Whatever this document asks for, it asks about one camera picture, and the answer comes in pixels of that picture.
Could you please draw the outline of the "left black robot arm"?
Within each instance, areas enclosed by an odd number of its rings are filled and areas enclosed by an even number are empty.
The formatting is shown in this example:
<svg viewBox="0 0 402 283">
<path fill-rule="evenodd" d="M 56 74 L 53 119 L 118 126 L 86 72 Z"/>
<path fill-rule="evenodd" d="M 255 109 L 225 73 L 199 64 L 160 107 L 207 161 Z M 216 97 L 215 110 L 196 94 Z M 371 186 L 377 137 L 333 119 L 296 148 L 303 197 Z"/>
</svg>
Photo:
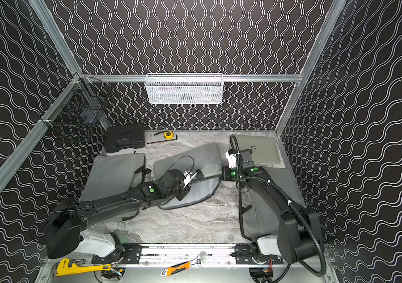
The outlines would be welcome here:
<svg viewBox="0 0 402 283">
<path fill-rule="evenodd" d="M 60 201 L 43 226 L 48 257 L 64 257 L 74 252 L 80 243 L 88 242 L 82 232 L 92 225 L 127 212 L 160 206 L 187 192 L 186 187 L 197 175 L 197 172 L 171 169 L 157 180 L 141 183 L 117 195 L 88 201 Z"/>
</svg>

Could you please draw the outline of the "silver laptop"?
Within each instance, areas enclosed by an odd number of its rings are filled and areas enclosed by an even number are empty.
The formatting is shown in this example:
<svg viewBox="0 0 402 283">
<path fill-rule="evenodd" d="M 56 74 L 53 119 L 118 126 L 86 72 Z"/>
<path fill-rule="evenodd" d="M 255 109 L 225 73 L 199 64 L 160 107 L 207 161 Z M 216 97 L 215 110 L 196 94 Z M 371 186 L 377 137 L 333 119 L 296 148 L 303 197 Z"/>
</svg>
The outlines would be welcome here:
<svg viewBox="0 0 402 283">
<path fill-rule="evenodd" d="M 282 160 L 274 137 L 267 136 L 236 136 L 241 150 L 251 149 L 252 159 L 259 165 L 278 165 Z"/>
</svg>

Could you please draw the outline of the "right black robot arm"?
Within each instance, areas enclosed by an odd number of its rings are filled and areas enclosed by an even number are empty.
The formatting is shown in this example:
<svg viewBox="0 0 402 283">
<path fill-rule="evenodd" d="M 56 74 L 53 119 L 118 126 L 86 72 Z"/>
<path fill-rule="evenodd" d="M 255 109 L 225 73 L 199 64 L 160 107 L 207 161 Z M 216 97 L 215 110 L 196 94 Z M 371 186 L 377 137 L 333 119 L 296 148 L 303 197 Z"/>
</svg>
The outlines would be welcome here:
<svg viewBox="0 0 402 283">
<path fill-rule="evenodd" d="M 252 149 L 240 149 L 237 137 L 229 138 L 228 159 L 235 166 L 223 168 L 223 181 L 234 182 L 241 198 L 253 192 L 267 204 L 267 212 L 277 218 L 276 234 L 260 234 L 251 238 L 250 251 L 255 261 L 271 262 L 272 256 L 280 256 L 288 266 L 298 262 L 316 277 L 327 273 L 325 246 L 318 213 L 291 198 L 262 166 L 255 165 Z"/>
</svg>

